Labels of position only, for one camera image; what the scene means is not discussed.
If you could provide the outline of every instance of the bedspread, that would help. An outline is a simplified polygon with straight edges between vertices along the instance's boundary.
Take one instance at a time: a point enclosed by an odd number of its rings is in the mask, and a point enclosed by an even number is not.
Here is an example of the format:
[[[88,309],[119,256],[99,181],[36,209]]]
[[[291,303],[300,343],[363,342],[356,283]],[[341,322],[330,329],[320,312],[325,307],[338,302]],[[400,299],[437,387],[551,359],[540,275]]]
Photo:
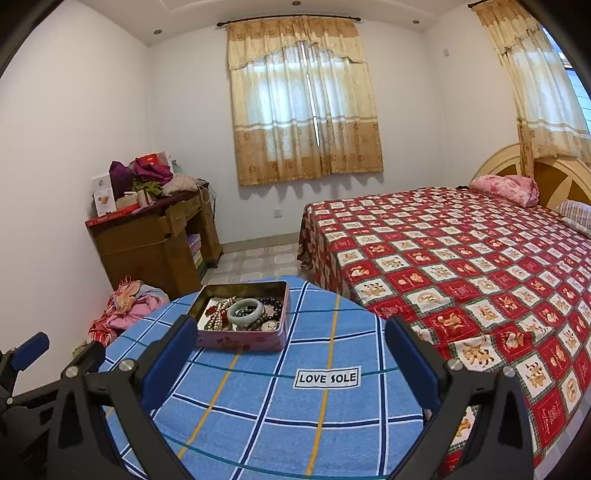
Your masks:
[[[402,315],[445,358],[478,371],[511,364],[535,464],[557,443],[591,380],[591,242],[556,214],[427,188],[307,205],[300,244],[318,285],[384,319]]]

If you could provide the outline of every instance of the pink pillow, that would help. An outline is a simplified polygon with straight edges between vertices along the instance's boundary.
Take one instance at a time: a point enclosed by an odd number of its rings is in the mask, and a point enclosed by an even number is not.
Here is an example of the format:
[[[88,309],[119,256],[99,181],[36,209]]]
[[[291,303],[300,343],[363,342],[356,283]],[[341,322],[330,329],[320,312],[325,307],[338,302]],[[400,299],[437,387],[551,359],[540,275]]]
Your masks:
[[[521,207],[533,207],[540,199],[536,182],[521,175],[482,175],[472,180],[469,186],[480,192],[506,198]]]

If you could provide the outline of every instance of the curtain rod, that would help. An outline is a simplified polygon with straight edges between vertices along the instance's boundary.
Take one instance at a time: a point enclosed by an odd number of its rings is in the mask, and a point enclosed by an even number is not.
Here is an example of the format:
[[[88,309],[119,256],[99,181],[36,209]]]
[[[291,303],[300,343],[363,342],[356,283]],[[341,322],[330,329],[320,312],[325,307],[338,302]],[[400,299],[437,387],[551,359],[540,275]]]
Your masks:
[[[473,4],[468,4],[468,8],[472,8],[472,7],[475,7],[477,5],[484,4],[484,3],[488,2],[488,1],[489,0],[480,0],[479,2],[476,2],[476,3],[473,3]]]
[[[236,23],[236,22],[246,22],[248,20],[260,20],[261,18],[279,18],[279,17],[301,17],[305,14],[293,14],[293,15],[267,15],[266,17],[250,17],[250,18],[243,18],[241,20],[228,20],[227,22],[220,22],[217,24],[218,27],[223,27],[224,25],[228,25],[229,23]],[[316,15],[316,14],[309,14],[311,17],[328,17],[328,18],[347,18],[348,20],[355,20],[356,22],[361,22],[360,17],[343,17],[341,15]]]

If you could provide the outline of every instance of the screw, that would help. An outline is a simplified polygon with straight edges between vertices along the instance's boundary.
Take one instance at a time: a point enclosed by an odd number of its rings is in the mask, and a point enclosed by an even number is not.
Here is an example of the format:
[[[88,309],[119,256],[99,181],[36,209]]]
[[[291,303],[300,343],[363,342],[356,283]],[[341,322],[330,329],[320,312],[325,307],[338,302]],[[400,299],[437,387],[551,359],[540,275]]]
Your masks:
[[[119,370],[122,372],[129,372],[135,365],[135,361],[131,358],[126,358],[119,363]]]
[[[66,369],[66,377],[68,378],[74,378],[76,375],[78,375],[78,367],[73,365],[72,367],[68,367]]]
[[[503,367],[503,375],[508,378],[513,378],[515,376],[515,368],[510,365],[506,365]]]
[[[459,358],[450,358],[447,361],[447,366],[454,372],[459,372],[462,368],[464,368],[464,364]]]

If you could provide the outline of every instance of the wooden desk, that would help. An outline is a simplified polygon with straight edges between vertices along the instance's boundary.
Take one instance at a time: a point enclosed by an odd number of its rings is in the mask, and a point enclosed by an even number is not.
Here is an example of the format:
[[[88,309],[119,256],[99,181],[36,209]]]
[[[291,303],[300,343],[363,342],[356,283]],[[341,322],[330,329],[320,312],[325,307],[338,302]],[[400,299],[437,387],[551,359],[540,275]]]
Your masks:
[[[171,300],[201,288],[188,235],[201,234],[208,267],[217,266],[222,254],[206,189],[157,200],[134,215],[91,226],[89,232],[113,289],[130,276],[161,288]]]

